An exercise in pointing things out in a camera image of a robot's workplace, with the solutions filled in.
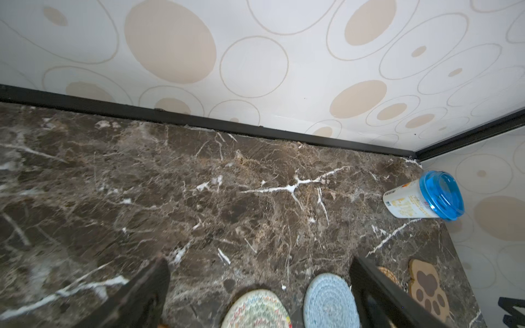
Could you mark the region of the rattan woven coaster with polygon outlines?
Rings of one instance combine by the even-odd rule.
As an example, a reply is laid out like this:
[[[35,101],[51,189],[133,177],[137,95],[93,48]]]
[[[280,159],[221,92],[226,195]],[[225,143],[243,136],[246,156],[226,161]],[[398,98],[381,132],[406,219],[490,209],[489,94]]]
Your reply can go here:
[[[385,268],[384,266],[379,266],[378,270],[382,272],[386,277],[388,277],[392,282],[394,282],[397,286],[401,286],[400,281],[395,276],[395,274],[391,272],[391,270]]]

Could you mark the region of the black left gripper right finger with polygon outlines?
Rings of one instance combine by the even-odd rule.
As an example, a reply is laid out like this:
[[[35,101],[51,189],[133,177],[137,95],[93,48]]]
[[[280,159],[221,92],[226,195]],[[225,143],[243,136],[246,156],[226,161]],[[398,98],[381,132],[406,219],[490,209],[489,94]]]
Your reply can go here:
[[[370,260],[355,257],[349,275],[363,327],[446,327],[384,275]]]

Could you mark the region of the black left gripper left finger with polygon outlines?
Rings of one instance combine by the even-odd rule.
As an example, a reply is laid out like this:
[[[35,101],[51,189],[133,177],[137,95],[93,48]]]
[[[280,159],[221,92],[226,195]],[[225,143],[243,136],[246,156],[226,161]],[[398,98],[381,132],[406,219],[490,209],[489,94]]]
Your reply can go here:
[[[158,257],[76,327],[157,327],[170,285],[168,261]]]

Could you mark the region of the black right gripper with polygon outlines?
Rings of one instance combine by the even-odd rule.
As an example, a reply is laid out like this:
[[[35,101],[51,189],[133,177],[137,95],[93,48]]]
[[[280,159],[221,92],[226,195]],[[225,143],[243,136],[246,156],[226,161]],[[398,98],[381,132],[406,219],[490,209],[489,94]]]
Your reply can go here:
[[[508,297],[500,297],[498,305],[506,314],[503,316],[503,324],[510,328],[524,327],[525,315],[520,309],[524,310],[525,300]]]

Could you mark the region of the cork paw coaster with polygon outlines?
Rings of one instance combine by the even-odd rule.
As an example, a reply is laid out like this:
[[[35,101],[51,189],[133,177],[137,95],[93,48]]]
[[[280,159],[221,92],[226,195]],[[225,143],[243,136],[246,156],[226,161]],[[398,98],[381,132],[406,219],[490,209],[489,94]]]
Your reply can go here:
[[[450,306],[447,295],[440,285],[436,268],[428,262],[411,259],[409,272],[411,280],[408,292],[412,299],[442,322],[447,322]]]

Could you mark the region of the blue woven coaster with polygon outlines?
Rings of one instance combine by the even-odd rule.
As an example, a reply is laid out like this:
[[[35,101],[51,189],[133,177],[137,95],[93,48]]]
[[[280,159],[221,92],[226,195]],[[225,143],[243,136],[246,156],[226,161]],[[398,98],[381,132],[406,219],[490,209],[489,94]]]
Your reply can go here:
[[[303,304],[305,327],[360,327],[351,287],[332,273],[316,276],[307,288]]]

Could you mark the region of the multicolour woven coaster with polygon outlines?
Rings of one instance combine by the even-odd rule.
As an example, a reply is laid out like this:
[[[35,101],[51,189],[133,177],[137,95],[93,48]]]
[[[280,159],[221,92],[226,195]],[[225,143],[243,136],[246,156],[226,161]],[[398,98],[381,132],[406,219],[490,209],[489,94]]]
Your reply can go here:
[[[221,327],[292,327],[291,318],[272,291],[247,292],[232,304]]]

